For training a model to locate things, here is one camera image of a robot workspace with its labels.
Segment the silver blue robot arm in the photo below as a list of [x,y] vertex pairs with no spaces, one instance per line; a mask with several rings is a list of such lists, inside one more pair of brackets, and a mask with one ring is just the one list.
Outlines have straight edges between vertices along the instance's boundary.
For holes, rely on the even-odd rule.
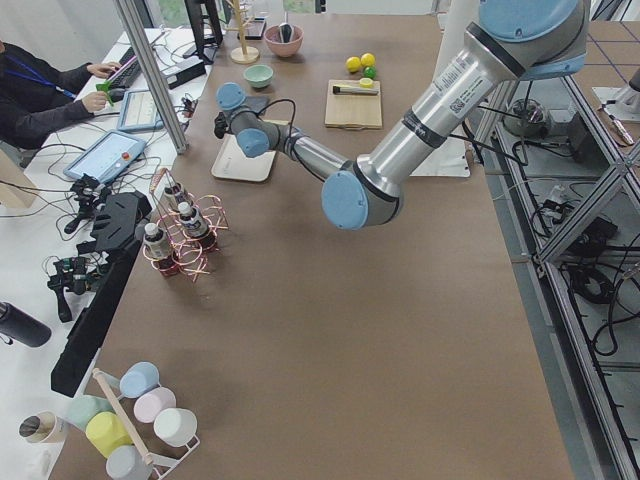
[[386,137],[351,161],[299,129],[262,120],[244,89],[220,86],[216,133],[235,136],[243,153],[279,151],[322,180],[322,209],[336,227],[356,230],[391,221],[402,184],[500,83],[571,75],[584,65],[586,1],[481,1],[459,53]]

